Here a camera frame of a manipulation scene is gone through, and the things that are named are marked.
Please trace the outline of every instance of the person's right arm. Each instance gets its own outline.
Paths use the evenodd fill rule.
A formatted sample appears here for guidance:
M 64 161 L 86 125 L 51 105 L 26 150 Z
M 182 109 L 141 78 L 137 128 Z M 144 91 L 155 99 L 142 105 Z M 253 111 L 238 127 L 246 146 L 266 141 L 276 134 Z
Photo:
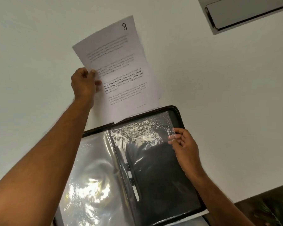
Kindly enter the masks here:
M 200 194 L 215 224 L 254 226 L 207 176 L 200 163 L 198 146 L 191 134 L 182 128 L 174 128 L 174 131 L 176 135 L 169 137 L 169 144 L 172 144 L 182 170 Z

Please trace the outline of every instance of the hand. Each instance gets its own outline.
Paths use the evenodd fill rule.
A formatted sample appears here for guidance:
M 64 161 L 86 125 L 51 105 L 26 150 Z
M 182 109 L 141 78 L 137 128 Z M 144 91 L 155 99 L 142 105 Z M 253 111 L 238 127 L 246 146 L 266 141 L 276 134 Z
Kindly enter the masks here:
M 189 133 L 183 128 L 174 128 L 175 135 L 169 136 L 169 144 L 172 144 L 177 160 L 186 176 L 192 180 L 206 175 L 201 166 L 198 146 Z
M 71 86 L 75 94 L 75 100 L 85 100 L 90 102 L 91 106 L 94 103 L 94 94 L 99 90 L 101 81 L 94 81 L 96 70 L 91 70 L 88 73 L 86 68 L 79 68 L 71 76 Z

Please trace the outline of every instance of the person's left hand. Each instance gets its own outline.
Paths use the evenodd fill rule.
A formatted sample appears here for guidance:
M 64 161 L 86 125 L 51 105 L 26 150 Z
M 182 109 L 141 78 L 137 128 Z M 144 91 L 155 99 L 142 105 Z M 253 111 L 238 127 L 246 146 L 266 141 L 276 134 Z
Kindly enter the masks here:
M 93 106 L 94 95 L 99 90 L 102 81 L 95 81 L 94 75 L 96 70 L 89 73 L 86 68 L 79 68 L 71 76 L 71 86 L 75 94 L 75 100 L 86 100 Z

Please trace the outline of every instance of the forearm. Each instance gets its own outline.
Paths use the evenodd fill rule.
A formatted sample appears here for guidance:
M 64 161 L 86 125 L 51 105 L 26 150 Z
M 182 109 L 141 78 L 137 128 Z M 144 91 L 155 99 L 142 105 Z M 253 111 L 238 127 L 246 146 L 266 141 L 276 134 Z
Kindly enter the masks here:
M 216 225 L 254 226 L 206 175 L 189 176 Z
M 3 177 L 0 224 L 50 224 L 72 169 L 90 108 L 90 102 L 75 100 L 52 129 Z

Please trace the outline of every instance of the white tabletop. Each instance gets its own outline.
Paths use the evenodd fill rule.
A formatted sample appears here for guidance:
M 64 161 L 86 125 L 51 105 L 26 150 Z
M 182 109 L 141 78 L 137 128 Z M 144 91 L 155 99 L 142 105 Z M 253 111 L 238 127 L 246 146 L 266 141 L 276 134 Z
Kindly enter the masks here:
M 0 0 L 0 179 L 72 101 L 72 46 L 129 15 L 214 182 L 234 202 L 283 185 L 283 12 L 213 35 L 197 0 Z

